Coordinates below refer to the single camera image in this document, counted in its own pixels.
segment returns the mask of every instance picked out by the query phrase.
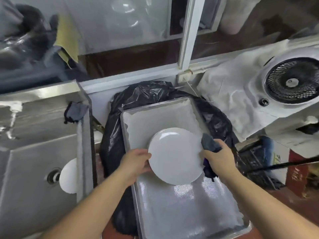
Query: faucet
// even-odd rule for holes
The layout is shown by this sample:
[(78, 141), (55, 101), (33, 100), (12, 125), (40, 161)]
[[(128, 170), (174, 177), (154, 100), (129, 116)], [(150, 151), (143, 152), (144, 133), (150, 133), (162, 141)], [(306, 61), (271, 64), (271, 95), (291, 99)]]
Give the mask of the faucet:
[(2, 133), (5, 132), (9, 139), (15, 139), (16, 137), (14, 137), (12, 133), (13, 133), (14, 124), (17, 119), (17, 114), (18, 112), (22, 111), (22, 102), (21, 101), (0, 101), (0, 106), (9, 106), (11, 111), (10, 125), (9, 127), (0, 126), (0, 137)]

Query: forearm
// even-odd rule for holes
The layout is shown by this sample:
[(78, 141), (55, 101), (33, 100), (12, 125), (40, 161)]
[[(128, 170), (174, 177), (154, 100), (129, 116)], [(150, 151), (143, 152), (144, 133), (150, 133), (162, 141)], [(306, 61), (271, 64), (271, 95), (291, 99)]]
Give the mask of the forearm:
[(239, 172), (226, 179), (225, 184), (264, 239), (318, 238), (319, 228), (316, 225)]
[(116, 170), (42, 238), (99, 238), (117, 207), (126, 185), (127, 181)]

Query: left hand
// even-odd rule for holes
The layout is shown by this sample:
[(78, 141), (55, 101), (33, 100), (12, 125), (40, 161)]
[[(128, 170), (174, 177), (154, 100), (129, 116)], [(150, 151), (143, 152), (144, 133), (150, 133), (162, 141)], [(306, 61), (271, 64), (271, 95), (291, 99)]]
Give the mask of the left hand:
[(134, 184), (140, 174), (151, 171), (148, 163), (151, 156), (152, 154), (147, 149), (139, 148), (130, 150), (124, 154), (118, 170), (126, 177), (127, 187)]

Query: fan grille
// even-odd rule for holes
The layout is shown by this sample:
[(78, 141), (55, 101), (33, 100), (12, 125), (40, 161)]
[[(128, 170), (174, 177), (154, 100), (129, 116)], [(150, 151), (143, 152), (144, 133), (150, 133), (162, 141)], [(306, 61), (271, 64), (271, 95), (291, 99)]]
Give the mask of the fan grille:
[(267, 94), (282, 103), (300, 104), (319, 95), (319, 61), (295, 58), (275, 66), (265, 79)]

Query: glass pane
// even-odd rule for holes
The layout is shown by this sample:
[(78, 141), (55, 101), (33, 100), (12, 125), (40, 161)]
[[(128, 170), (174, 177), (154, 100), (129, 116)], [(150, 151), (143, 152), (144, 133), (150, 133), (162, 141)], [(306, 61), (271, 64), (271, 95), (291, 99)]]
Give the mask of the glass pane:
[(81, 36), (80, 60), (94, 77), (177, 63), (187, 0), (11, 0), (47, 23), (66, 12)]
[(205, 1), (192, 60), (319, 32), (319, 0), (218, 1)]

